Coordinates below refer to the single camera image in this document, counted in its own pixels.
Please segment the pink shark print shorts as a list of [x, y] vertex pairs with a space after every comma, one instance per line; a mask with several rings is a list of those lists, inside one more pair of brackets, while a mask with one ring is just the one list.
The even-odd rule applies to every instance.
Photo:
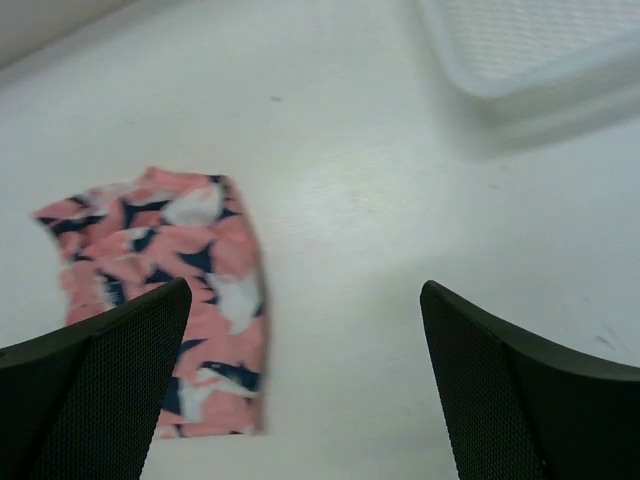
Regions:
[[187, 282], [190, 314], [158, 437], [261, 428], [267, 294], [258, 242], [229, 177], [152, 167], [134, 180], [53, 202], [34, 216], [62, 260], [68, 324], [174, 279]]

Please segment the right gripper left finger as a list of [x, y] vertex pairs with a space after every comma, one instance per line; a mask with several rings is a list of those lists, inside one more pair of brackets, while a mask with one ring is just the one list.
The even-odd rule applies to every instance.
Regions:
[[3, 348], [2, 478], [139, 478], [190, 306], [175, 279]]

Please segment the white perforated plastic basket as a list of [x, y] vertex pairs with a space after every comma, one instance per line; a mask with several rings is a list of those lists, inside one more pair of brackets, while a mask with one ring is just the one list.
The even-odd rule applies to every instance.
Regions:
[[523, 149], [639, 116], [636, 1], [419, 1], [465, 132]]

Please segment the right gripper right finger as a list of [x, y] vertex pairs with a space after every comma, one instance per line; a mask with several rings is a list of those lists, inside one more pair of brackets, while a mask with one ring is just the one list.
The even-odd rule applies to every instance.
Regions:
[[459, 478], [638, 478], [638, 368], [547, 340], [433, 280], [420, 305]]

